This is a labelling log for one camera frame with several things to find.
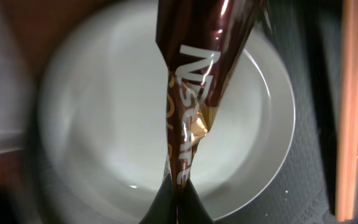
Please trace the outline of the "wooden chopstick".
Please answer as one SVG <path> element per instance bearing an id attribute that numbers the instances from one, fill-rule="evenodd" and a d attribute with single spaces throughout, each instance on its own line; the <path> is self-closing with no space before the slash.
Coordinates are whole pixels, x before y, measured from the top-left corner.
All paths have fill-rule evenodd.
<path id="1" fill-rule="evenodd" d="M 349 164 L 352 119 L 352 73 L 354 71 L 355 24 L 357 22 L 357 2 L 345 0 L 342 5 L 341 35 L 341 107 L 337 139 L 337 175 L 336 175 L 336 219 L 347 220 L 347 165 Z"/>
<path id="2" fill-rule="evenodd" d="M 352 4 L 351 10 L 353 13 L 352 20 L 352 42 L 350 44 L 351 63 L 352 63 L 352 88 L 351 88 L 351 133 L 349 143 L 349 158 L 348 158 L 348 205 L 347 217 L 354 218 L 354 211 L 356 206 L 356 189 L 357 189 L 357 170 L 358 170 L 358 0 L 350 2 Z"/>

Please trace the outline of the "wooden chopstick left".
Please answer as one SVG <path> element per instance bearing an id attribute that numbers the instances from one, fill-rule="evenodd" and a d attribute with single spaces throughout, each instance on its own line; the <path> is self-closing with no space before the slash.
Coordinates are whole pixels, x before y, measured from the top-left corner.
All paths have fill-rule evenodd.
<path id="1" fill-rule="evenodd" d="M 352 119 L 352 73 L 354 71 L 355 24 L 357 22 L 357 2 L 345 0 L 342 5 L 341 35 L 341 107 L 337 139 L 337 175 L 336 175 L 336 219 L 347 220 L 347 165 L 349 164 Z"/>

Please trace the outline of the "clear plastic waste bin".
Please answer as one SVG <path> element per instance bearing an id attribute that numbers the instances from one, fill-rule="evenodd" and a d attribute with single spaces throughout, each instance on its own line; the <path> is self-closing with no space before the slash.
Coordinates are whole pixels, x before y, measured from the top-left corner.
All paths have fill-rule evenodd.
<path id="1" fill-rule="evenodd" d="M 0 154 L 21 148 L 33 89 L 0 8 Z"/>

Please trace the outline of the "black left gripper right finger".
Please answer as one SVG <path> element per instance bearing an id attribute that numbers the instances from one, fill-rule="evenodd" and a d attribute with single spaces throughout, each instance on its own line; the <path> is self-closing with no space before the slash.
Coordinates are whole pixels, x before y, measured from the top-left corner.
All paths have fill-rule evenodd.
<path id="1" fill-rule="evenodd" d="M 178 224 L 214 224 L 209 216 L 190 179 L 177 197 Z"/>

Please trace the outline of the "brown coffee sachet wrapper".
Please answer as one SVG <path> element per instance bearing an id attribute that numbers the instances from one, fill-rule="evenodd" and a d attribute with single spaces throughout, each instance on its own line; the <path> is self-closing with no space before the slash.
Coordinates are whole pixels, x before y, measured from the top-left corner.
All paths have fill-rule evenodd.
<path id="1" fill-rule="evenodd" d="M 168 69 L 170 175 L 182 190 L 208 135 L 261 0 L 159 0 L 156 43 Z"/>

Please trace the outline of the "white round plate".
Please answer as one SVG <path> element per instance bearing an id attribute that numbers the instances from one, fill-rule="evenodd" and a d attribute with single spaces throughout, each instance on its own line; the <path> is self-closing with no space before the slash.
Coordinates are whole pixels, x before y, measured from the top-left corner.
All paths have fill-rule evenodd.
<path id="1" fill-rule="evenodd" d="M 138 223 L 162 183 L 168 78 L 156 20 L 156 1 L 115 3 L 84 21 L 48 66 L 39 129 L 49 196 L 66 223 Z M 191 171 L 213 220 L 271 183 L 294 127 L 288 72 L 254 29 Z"/>

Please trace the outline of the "round black tray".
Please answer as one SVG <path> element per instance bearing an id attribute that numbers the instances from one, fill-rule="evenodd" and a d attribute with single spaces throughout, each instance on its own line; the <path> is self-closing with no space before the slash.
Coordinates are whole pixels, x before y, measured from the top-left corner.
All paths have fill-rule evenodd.
<path id="1" fill-rule="evenodd" d="M 289 72 L 296 106 L 290 152 L 253 202 L 216 223 L 339 223 L 334 188 L 340 95 L 341 1 L 267 1 L 264 34 Z M 33 116 L 23 158 L 36 223 L 112 223 L 80 202 L 58 179 L 40 144 Z M 358 223 L 356 218 L 347 223 Z"/>

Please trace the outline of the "wooden chopstick right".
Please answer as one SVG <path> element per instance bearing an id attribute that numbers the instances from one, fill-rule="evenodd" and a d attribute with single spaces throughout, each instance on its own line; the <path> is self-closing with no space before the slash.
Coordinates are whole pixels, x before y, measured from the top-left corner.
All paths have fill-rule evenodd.
<path id="1" fill-rule="evenodd" d="M 352 63 L 352 88 L 351 88 L 351 133 L 349 143 L 349 158 L 348 158 L 348 205 L 347 217 L 354 218 L 354 211 L 356 206 L 356 189 L 357 189 L 357 170 L 358 170 L 358 0 L 350 2 L 352 4 L 351 10 L 353 13 L 352 20 L 352 42 L 350 44 L 351 63 Z"/>

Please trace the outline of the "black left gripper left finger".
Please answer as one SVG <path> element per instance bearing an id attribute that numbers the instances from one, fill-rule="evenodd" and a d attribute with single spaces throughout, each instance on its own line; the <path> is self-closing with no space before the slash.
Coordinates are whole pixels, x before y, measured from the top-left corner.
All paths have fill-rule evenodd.
<path id="1" fill-rule="evenodd" d="M 139 224 L 175 224 L 177 203 L 171 179 L 164 179 L 148 212 Z"/>

